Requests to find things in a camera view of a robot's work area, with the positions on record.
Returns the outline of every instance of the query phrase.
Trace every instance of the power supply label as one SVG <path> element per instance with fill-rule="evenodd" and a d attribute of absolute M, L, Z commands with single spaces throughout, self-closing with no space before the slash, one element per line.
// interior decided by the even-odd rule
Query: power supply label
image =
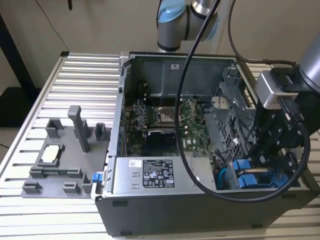
<path fill-rule="evenodd" d="M 143 183 L 145 188 L 174 188 L 172 160 L 143 160 Z"/>

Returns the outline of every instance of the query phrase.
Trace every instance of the beige wall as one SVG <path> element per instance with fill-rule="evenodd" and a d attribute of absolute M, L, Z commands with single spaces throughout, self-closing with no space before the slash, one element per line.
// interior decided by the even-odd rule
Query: beige wall
<path fill-rule="evenodd" d="M 298 61 L 320 32 L 320 0 L 237 0 L 231 33 L 237 50 L 248 58 Z M 233 54 L 227 26 L 218 54 Z"/>
<path fill-rule="evenodd" d="M 38 1 L 71 52 L 158 51 L 157 0 L 73 0 L 72 11 L 67 0 Z M 0 0 L 0 12 L 32 79 L 41 86 L 64 45 L 34 0 Z M 202 43 L 198 52 L 209 49 L 210 43 Z"/>
<path fill-rule="evenodd" d="M 20 84 L 12 71 L 4 53 L 0 49 L 0 92 L 7 87 L 20 87 Z"/>
<path fill-rule="evenodd" d="M 158 0 L 73 0 L 72 11 L 66 0 L 38 1 L 71 52 L 158 50 Z M 246 57 L 297 60 L 320 30 L 319 9 L 320 0 L 237 0 L 232 21 L 236 46 Z M 0 12 L 32 79 L 42 86 L 64 45 L 34 0 L 0 0 Z M 183 45 L 182 52 L 190 45 Z M 197 52 L 207 54 L 211 49 L 212 44 L 205 42 Z M 225 30 L 218 53 L 232 54 Z M 16 85 L 2 58 L 0 70 L 8 72 L 2 81 Z"/>

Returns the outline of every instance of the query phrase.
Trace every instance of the wire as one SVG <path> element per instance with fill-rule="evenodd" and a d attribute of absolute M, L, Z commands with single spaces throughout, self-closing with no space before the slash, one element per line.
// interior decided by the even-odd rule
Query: wire
<path fill-rule="evenodd" d="M 192 45 L 192 47 L 190 48 L 190 51 L 185 59 L 185 64 L 182 70 L 182 74 L 181 74 L 181 79 L 180 79 L 180 83 L 178 85 L 178 90 L 176 93 L 176 97 L 175 97 L 175 106 L 174 106 L 174 128 L 175 128 L 175 135 L 176 135 L 176 143 L 178 146 L 178 150 L 182 159 L 182 163 L 188 173 L 188 175 L 190 176 L 190 178 L 192 179 L 192 181 L 194 182 L 194 184 L 200 188 L 203 192 L 205 192 L 206 194 L 209 194 L 213 197 L 225 200 L 225 201 L 230 201 L 230 202 L 234 202 L 234 203 L 260 203 L 260 202 L 264 202 L 267 200 L 271 200 L 274 198 L 279 197 L 281 194 L 283 194 L 285 191 L 287 191 L 297 180 L 298 178 L 301 176 L 301 174 L 303 173 L 303 171 L 305 170 L 307 163 L 308 163 L 308 159 L 309 159 L 309 155 L 310 155 L 310 137 L 309 137 L 309 133 L 308 130 L 306 129 L 306 127 L 303 125 L 302 122 L 297 122 L 296 126 L 297 128 L 301 131 L 301 134 L 303 136 L 303 143 L 304 143 L 304 149 L 303 149 L 303 153 L 302 153 L 302 158 L 301 161 L 295 171 L 295 173 L 292 175 L 292 177 L 284 184 L 282 185 L 280 188 L 278 188 L 275 191 L 272 191 L 271 193 L 264 195 L 264 196 L 259 196 L 259 197 L 255 197 L 255 198 L 234 198 L 234 197 L 230 197 L 224 194 L 220 194 L 217 192 L 214 192 L 210 189 L 208 189 L 207 187 L 205 187 L 201 182 L 199 182 L 197 180 L 197 178 L 195 177 L 193 171 L 191 170 L 189 163 L 186 159 L 185 153 L 184 153 L 184 148 L 182 145 L 182 141 L 181 141 L 181 134 L 179 131 L 179 105 L 180 105 L 180 96 L 181 96 L 181 92 L 182 92 L 182 87 L 184 84 L 184 80 L 186 77 L 186 73 L 188 70 L 188 66 L 190 64 L 190 61 L 192 59 L 193 54 L 195 53 L 195 50 L 202 38 L 202 35 L 204 34 L 209 21 L 212 17 L 212 15 L 215 13 L 219 3 L 221 0 L 216 0 L 214 2 L 214 4 L 212 5 L 207 17 L 205 18 L 201 29 L 198 33 L 198 35 L 196 36 L 194 43 Z"/>
<path fill-rule="evenodd" d="M 221 161 L 223 162 L 223 164 L 225 165 L 224 167 L 227 167 L 228 165 L 228 161 L 224 158 L 224 156 L 222 156 L 220 150 L 217 148 L 216 150 L 214 150 L 214 153 L 221 159 Z"/>
<path fill-rule="evenodd" d="M 8 146 L 3 145 L 3 144 L 1 144 L 1 143 L 0 143 L 0 146 L 1 146 L 1 147 L 4 147 L 4 148 L 6 148 L 6 149 L 9 149 L 9 147 L 8 147 Z"/>
<path fill-rule="evenodd" d="M 226 154 L 226 153 L 228 153 L 228 152 L 230 152 L 230 151 L 231 151 L 231 149 L 227 149 L 227 150 L 225 150 L 225 151 L 221 151 L 220 154 Z"/>
<path fill-rule="evenodd" d="M 41 7 L 40 3 L 38 2 L 38 0 L 34 0 L 36 2 L 36 4 L 38 4 L 39 8 L 41 9 L 41 11 L 43 12 L 44 16 L 46 17 L 46 19 L 48 20 L 52 30 L 56 33 L 56 35 L 60 38 L 61 42 L 63 43 L 63 45 L 65 46 L 65 48 L 67 49 L 67 51 L 69 52 L 69 48 L 67 47 L 66 43 L 63 41 L 63 39 L 61 38 L 61 36 L 59 35 L 59 33 L 55 30 L 54 26 L 52 26 L 51 21 L 49 20 L 47 14 L 45 13 L 44 9 Z"/>
<path fill-rule="evenodd" d="M 232 47 L 232 50 L 234 51 L 235 55 L 241 59 L 242 61 L 249 63 L 249 64 L 285 64 L 285 65 L 291 65 L 291 66 L 295 66 L 297 63 L 293 62 L 293 61 L 287 61 L 287 60 L 268 60 L 268 59 L 264 59 L 264 60 L 257 60 L 257 59 L 248 59 L 245 58 L 243 56 L 240 55 L 240 53 L 237 51 L 234 41 L 232 39 L 231 36 L 231 17 L 232 17 L 232 12 L 235 6 L 236 0 L 233 0 L 233 2 L 231 3 L 231 7 L 230 7 L 230 11 L 229 11 L 229 16 L 228 16 L 228 37 L 229 37 L 229 41 Z"/>
<path fill-rule="evenodd" d="M 244 140 L 244 143 L 245 143 L 245 144 L 247 144 L 248 139 L 249 139 L 249 137 L 250 137 L 253 129 L 254 129 L 254 126 L 252 126 L 252 127 L 250 128 L 250 130 L 248 131 L 248 134 L 246 135 L 245 140 Z"/>
<path fill-rule="evenodd" d="M 155 109 L 157 109 L 157 105 L 155 104 L 154 101 L 152 101 L 151 97 L 150 97 L 148 94 L 146 94 L 146 96 L 150 99 L 150 101 L 151 101 L 152 104 L 154 105 Z"/>
<path fill-rule="evenodd" d="M 162 0 L 159 1 L 158 10 L 156 11 L 156 28 L 158 29 L 158 20 L 159 20 L 159 10 L 161 6 Z"/>
<path fill-rule="evenodd" d="M 125 106 L 123 105 L 125 108 L 127 109 L 138 109 L 141 112 L 141 116 L 142 116 L 142 123 L 145 121 L 145 116 L 144 116 L 144 112 L 141 110 L 140 107 L 138 106 Z"/>

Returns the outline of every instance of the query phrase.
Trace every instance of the metal rail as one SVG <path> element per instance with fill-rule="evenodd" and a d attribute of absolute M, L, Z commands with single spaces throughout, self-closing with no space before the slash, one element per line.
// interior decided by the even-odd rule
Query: metal rail
<path fill-rule="evenodd" d="M 71 125 L 70 105 L 80 105 L 81 117 L 88 125 L 113 124 L 118 86 L 119 56 L 72 53 L 61 57 L 40 96 L 0 165 L 0 237 L 22 240 L 57 238 L 111 239 L 106 233 L 95 203 L 91 199 L 21 198 L 22 186 L 29 176 L 47 132 L 50 117 Z M 264 64 L 248 65 L 254 77 L 270 69 Z M 311 136 L 309 169 L 320 183 L 320 135 Z M 320 238 L 320 198 L 306 208 L 290 210 L 268 229 L 204 232 L 147 236 L 148 239 L 265 239 L 317 240 Z"/>

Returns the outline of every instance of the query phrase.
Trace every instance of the motherboard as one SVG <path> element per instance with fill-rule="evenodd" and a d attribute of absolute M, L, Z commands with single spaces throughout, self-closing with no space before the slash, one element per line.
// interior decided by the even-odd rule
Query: motherboard
<path fill-rule="evenodd" d="M 175 134 L 174 106 L 157 106 L 137 99 L 125 109 L 126 156 L 179 156 Z M 185 152 L 193 157 L 210 157 L 212 149 L 202 104 L 196 97 L 182 97 L 179 109 L 180 134 Z"/>

